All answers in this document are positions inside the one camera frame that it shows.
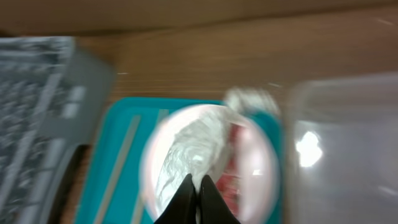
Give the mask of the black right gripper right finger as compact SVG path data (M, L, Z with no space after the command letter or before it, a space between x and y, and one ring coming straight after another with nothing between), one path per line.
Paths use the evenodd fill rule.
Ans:
M201 181L199 201L201 224L240 224L209 175Z

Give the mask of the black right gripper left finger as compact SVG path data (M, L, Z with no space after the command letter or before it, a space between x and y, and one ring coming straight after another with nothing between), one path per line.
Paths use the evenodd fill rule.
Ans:
M154 224L196 224L197 193L192 175L187 174L167 208Z

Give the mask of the red snack wrapper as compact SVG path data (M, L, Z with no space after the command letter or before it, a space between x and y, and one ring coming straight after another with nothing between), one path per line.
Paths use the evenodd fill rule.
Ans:
M227 207L236 218L239 215L239 201L241 197L241 175L239 174L238 168L238 142L242 130L243 127L237 124L231 127L228 141L231 146L231 155L226 168L216 183L216 188Z

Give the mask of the white tissue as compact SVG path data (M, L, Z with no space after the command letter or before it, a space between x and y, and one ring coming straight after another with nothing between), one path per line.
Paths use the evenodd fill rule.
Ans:
M232 155L229 141L233 125L244 115L279 114L275 99L262 89L233 88L223 105L205 109L198 118L182 126L168 147L155 186L155 206L164 212L187 174L196 189L205 175L218 180Z

